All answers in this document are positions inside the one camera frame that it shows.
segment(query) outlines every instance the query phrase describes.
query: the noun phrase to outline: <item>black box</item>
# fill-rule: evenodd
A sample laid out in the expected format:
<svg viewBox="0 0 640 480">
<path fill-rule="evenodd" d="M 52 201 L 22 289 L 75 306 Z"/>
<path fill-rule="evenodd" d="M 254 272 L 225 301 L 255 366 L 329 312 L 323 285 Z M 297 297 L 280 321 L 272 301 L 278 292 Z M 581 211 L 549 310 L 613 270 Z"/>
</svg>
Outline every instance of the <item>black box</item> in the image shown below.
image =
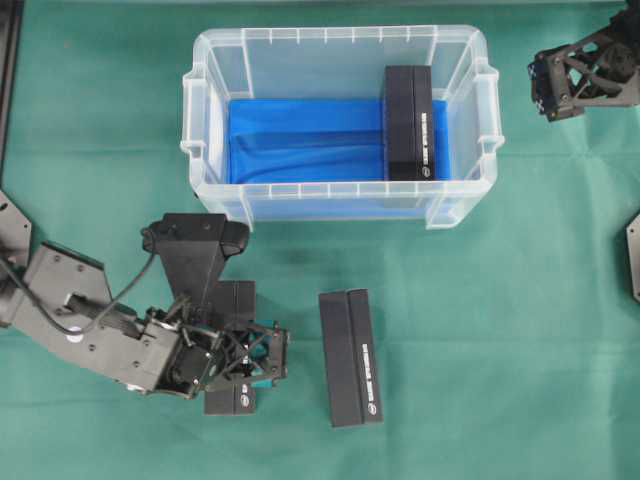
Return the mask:
<svg viewBox="0 0 640 480">
<path fill-rule="evenodd" d="M 366 290 L 319 296 L 331 425 L 382 422 Z"/>
<path fill-rule="evenodd" d="M 383 108 L 387 178 L 435 180 L 431 67 L 386 67 Z"/>
</svg>

